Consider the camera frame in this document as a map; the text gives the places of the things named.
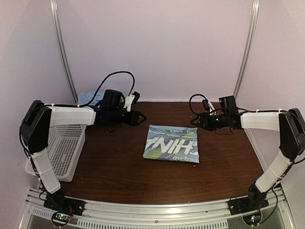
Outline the blue printed garment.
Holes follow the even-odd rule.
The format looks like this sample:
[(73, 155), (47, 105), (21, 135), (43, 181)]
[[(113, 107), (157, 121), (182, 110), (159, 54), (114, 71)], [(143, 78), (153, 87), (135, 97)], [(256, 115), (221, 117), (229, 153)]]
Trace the blue printed garment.
[(150, 125), (143, 158), (200, 163), (197, 128)]

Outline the light blue shirt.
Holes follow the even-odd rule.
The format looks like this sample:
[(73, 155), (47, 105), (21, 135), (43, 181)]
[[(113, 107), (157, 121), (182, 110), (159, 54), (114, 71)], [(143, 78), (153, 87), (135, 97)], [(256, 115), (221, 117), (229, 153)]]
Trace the light blue shirt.
[[(78, 95), (78, 105), (87, 104), (94, 96), (95, 92), (90, 91), (87, 93), (80, 93)], [(90, 105), (96, 105), (100, 100), (103, 99), (104, 91), (99, 91), (93, 101), (90, 103)]]

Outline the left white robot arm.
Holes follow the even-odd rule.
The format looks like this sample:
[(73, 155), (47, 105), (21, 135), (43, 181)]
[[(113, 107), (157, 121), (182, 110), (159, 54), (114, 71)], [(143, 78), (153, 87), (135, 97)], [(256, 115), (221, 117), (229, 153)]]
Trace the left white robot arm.
[(132, 110), (140, 94), (124, 97), (116, 90), (106, 90), (96, 105), (54, 105), (36, 100), (20, 125), (20, 138), (30, 157), (34, 174), (48, 194), (50, 204), (64, 212), (68, 200), (59, 194), (61, 181), (73, 179), (90, 125), (109, 126), (124, 123), (138, 126), (146, 120), (140, 111)]

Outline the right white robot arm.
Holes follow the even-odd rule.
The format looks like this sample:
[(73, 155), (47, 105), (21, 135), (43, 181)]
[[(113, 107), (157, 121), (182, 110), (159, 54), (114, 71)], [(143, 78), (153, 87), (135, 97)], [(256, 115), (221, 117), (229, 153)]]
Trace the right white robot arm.
[(278, 185), (289, 170), (302, 162), (305, 150), (305, 121), (299, 109), (247, 110), (237, 106), (233, 95), (220, 97), (219, 108), (203, 95), (204, 112), (196, 112), (190, 123), (207, 131), (222, 128), (243, 130), (250, 140), (260, 163), (265, 163), (264, 173), (249, 187), (244, 200), (247, 210), (255, 210), (266, 194)]

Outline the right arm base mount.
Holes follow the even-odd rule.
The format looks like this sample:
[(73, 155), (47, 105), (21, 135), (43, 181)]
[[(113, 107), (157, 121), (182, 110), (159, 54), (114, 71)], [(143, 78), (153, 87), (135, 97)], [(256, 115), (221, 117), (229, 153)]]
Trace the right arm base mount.
[(253, 183), (248, 189), (248, 195), (243, 198), (231, 197), (227, 201), (231, 215), (259, 210), (269, 206), (267, 192), (261, 192)]

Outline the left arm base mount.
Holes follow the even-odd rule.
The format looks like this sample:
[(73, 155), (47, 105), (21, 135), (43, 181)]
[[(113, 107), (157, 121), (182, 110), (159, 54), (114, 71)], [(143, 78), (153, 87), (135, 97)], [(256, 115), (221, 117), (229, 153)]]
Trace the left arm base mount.
[(43, 206), (65, 214), (82, 216), (85, 202), (83, 200), (66, 197), (64, 189), (60, 188), (52, 194), (46, 192), (46, 200)]

